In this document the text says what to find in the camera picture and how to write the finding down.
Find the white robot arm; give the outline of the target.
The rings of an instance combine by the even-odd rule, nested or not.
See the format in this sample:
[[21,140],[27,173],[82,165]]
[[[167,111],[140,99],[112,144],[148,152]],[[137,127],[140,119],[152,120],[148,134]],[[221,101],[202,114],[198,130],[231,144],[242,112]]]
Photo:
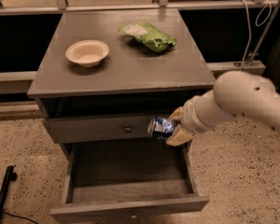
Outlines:
[[170,119],[178,125],[166,144],[183,145],[196,133],[209,131],[238,115],[262,122],[280,133],[280,94],[274,84],[243,71],[224,73],[212,90],[187,100],[174,111]]

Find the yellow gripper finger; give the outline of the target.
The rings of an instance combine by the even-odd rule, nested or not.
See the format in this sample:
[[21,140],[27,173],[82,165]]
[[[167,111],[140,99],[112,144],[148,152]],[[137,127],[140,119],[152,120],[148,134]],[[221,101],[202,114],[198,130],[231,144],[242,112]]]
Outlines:
[[183,107],[180,106],[169,116],[169,119],[176,122],[180,122],[182,119],[182,111],[183,111]]
[[183,126],[177,125],[172,135],[166,139],[165,143],[169,146],[177,147],[191,141],[193,136],[194,134],[192,131],[188,131]]

